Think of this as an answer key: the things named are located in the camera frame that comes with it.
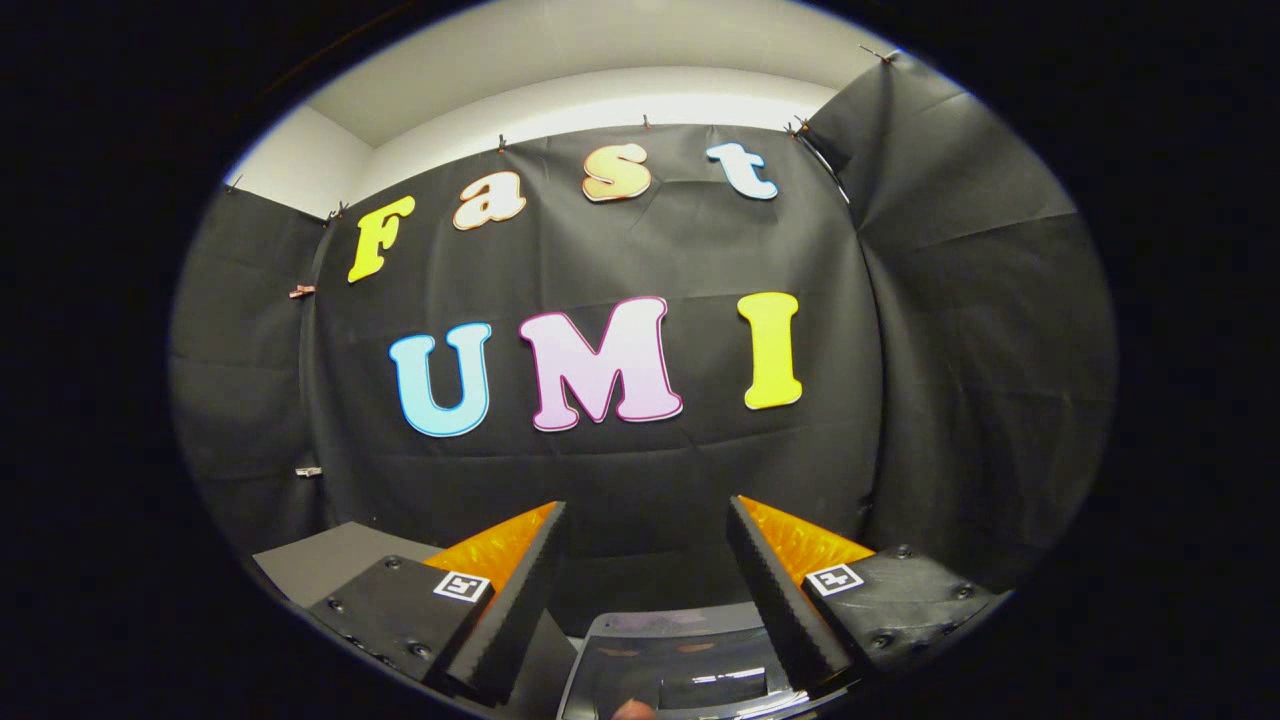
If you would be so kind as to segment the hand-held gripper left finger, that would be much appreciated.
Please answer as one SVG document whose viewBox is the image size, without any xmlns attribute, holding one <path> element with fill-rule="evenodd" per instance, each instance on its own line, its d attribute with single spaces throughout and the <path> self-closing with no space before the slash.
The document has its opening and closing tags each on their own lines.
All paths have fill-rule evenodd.
<svg viewBox="0 0 1280 720">
<path fill-rule="evenodd" d="M 411 682 L 504 703 L 561 569 L 564 514 L 552 501 L 424 561 L 385 556 L 308 614 Z"/>
</svg>

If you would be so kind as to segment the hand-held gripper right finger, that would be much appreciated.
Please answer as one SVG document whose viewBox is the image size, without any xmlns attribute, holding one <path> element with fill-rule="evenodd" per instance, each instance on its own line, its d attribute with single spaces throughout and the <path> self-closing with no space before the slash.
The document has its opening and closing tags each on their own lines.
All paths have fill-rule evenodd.
<svg viewBox="0 0 1280 720">
<path fill-rule="evenodd" d="M 836 691 L 938 657 L 1000 605 L 998 593 L 908 544 L 874 551 L 745 496 L 727 539 L 791 683 Z"/>
</svg>

